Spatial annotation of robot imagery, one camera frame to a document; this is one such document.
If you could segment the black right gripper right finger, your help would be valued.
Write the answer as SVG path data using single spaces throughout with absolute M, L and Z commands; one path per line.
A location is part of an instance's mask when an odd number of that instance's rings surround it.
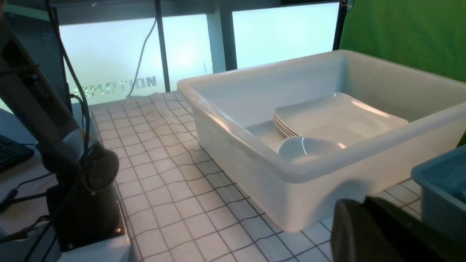
M 452 241 L 413 215 L 379 197 L 366 197 L 364 207 L 375 236 L 400 262 L 464 262 L 465 246 Z

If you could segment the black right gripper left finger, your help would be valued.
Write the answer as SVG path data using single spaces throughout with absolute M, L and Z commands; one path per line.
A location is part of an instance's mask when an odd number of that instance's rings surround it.
M 334 262 L 402 262 L 368 209 L 340 199 L 333 213 L 331 254 Z

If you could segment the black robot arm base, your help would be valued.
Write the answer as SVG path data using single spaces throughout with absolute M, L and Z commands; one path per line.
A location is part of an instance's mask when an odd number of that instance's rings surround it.
M 112 186 L 92 194 L 80 188 L 52 222 L 60 251 L 95 244 L 126 233 Z

